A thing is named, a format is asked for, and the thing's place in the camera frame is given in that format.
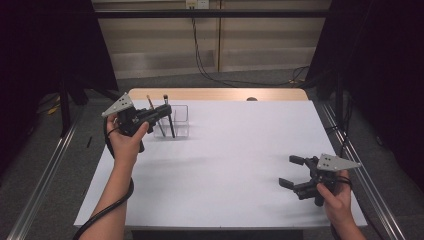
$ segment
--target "transparent cup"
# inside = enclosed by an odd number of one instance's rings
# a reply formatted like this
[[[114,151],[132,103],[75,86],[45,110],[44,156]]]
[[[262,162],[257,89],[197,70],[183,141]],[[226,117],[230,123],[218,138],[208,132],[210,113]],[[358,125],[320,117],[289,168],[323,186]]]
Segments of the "transparent cup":
[[[175,138],[187,138],[190,135],[187,105],[171,105],[171,121]],[[153,127],[154,136],[157,138],[172,138],[169,117],[161,118]]]

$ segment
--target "black pen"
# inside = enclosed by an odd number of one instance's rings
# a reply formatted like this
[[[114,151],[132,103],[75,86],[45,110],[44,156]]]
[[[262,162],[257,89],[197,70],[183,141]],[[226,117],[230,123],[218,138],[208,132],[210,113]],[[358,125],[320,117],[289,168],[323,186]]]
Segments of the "black pen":
[[[165,100],[165,104],[168,105],[168,95],[163,95],[163,100]],[[168,115],[169,126],[171,127],[172,137],[175,138],[174,126],[172,125],[171,115]]]

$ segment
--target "metal rail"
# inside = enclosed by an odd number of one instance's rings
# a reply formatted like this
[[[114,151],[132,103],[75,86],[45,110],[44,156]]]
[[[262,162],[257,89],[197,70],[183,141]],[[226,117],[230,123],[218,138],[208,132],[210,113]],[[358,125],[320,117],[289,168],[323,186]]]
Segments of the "metal rail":
[[[38,209],[40,208],[46,196],[46,193],[60,165],[63,155],[65,154],[66,149],[68,148],[69,143],[72,140],[72,137],[75,133],[76,125],[81,118],[83,110],[84,110],[84,107],[81,107],[77,111],[75,121],[71,125],[70,129],[65,134],[65,136],[59,139],[56,149],[53,152],[53,155],[50,158],[50,161],[47,164],[47,167],[44,170],[43,175],[41,176],[40,180],[37,183],[37,186],[32,192],[31,197],[29,198],[27,204],[25,205],[24,210],[19,215],[18,220],[16,221],[15,225],[12,228],[12,231],[7,237],[7,240],[25,239],[32,225],[32,222],[34,221],[35,216],[37,215]]]
[[[336,126],[337,123],[335,120],[335,113],[331,106],[327,103],[324,104],[322,108],[330,123],[333,126]],[[336,137],[341,145],[343,145],[345,136],[346,135],[343,131],[338,129],[336,130]],[[362,164],[361,159],[359,158],[355,148],[349,140],[346,141],[344,150],[349,160]],[[377,190],[377,187],[374,185],[374,182],[368,174],[368,171],[365,169],[364,164],[362,164],[362,167],[356,168],[355,173],[357,174],[362,187],[364,188],[390,239],[405,239],[405,236],[403,235],[398,223],[396,222],[392,211],[389,209],[380,192]]]
[[[249,10],[249,9],[173,9],[173,10],[97,10],[95,12],[38,12],[46,17],[93,17],[93,18],[355,18],[359,11],[324,10]]]

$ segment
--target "table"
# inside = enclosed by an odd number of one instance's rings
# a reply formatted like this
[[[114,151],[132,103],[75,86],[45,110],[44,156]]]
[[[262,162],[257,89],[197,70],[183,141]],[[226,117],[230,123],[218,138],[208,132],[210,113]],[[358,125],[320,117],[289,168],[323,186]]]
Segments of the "table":
[[[129,93],[137,109],[146,107],[146,95],[154,104],[163,104],[163,94],[169,96],[171,105],[189,106],[190,136],[163,141],[147,135],[143,139],[146,151],[134,168],[136,188],[128,202],[127,227],[293,229],[329,225],[323,208],[316,207],[313,199],[299,201],[292,191],[278,186],[278,177],[295,183],[309,180],[309,169],[289,163],[289,155],[334,154],[303,90],[134,89]],[[244,102],[249,97],[260,101]],[[229,120],[218,129],[210,128],[219,124],[218,119]],[[75,225],[88,219],[112,164],[105,149]],[[352,212],[358,225],[366,225],[354,196]]]

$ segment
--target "pen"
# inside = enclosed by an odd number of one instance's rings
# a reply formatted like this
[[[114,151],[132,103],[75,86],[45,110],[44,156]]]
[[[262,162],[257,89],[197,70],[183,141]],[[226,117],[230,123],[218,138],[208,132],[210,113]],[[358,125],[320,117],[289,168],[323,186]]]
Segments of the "pen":
[[[147,100],[149,101],[150,109],[155,109],[155,107],[153,107],[153,103],[152,103],[152,100],[150,100],[150,96],[149,96],[149,95],[147,95]],[[160,122],[159,122],[159,121],[158,121],[158,125],[159,125],[159,129],[160,129],[160,131],[162,132],[162,135],[163,135],[164,137],[166,137],[166,134],[165,134],[165,132],[163,131],[162,125],[160,125]]]
[[[165,104],[168,105],[168,95],[166,94],[163,95],[163,100],[165,100]],[[171,115],[168,115],[168,119],[169,119],[169,126],[171,127],[172,137],[175,138],[174,126],[172,125]]]

